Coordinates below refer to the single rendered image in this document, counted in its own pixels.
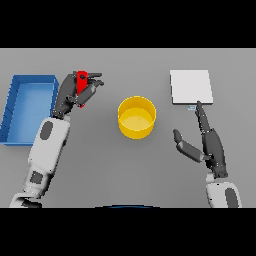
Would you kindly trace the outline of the pale square measuring scale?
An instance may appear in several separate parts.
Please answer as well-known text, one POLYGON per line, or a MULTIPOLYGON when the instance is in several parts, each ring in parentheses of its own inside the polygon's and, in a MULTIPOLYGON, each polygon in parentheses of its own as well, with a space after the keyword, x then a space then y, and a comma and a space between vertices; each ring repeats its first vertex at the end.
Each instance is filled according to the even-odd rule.
POLYGON ((213 104, 208 70, 171 70, 170 86, 174 105, 213 104))

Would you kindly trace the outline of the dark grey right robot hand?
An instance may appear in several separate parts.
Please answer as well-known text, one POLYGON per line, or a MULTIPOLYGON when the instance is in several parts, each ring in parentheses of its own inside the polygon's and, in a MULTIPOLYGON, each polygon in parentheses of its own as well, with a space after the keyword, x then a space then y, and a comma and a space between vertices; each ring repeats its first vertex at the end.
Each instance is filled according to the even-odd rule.
POLYGON ((205 162, 206 167, 213 172, 214 178, 227 178, 228 172, 222 142, 216 130, 210 127, 200 101, 197 102, 195 115, 201 132, 203 149, 199 150, 185 141, 181 133, 174 129, 173 135, 177 150, 197 163, 205 162))

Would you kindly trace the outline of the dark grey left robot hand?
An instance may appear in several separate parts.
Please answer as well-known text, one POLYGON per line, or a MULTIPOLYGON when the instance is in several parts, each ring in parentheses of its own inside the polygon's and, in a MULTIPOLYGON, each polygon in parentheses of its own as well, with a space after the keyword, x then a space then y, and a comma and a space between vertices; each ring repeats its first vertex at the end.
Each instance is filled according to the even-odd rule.
POLYGON ((83 108, 85 103, 96 93, 96 89, 104 85, 104 82, 99 80, 99 77, 102 76, 101 73, 88 73, 88 86, 79 96, 76 96, 76 72, 68 74, 62 82, 52 111, 53 118, 63 120, 74 105, 83 108))

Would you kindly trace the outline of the yellow bowl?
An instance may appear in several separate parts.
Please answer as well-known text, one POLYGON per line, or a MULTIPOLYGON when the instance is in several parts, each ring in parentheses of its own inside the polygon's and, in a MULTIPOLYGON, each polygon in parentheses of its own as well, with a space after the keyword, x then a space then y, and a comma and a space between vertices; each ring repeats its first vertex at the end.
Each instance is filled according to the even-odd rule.
POLYGON ((156 108, 143 96, 131 96, 119 105, 117 120, 119 130, 124 136, 141 140, 149 136, 154 129, 156 108))

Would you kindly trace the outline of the red beaker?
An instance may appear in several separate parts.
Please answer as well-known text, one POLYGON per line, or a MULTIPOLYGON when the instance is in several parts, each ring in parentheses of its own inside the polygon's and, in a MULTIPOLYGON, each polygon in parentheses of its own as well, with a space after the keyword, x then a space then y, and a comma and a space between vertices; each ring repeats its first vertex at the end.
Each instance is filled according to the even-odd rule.
POLYGON ((76 72, 76 96, 79 96, 88 86, 88 72, 76 72))

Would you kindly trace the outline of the blue tray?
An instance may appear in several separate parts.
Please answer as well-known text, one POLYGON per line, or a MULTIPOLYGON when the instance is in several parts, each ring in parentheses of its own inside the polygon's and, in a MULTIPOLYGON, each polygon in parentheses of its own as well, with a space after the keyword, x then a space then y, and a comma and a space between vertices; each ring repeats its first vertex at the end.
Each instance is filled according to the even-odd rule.
POLYGON ((42 120, 52 114, 58 87, 55 75, 13 75, 0 123, 0 144, 32 146, 42 120))

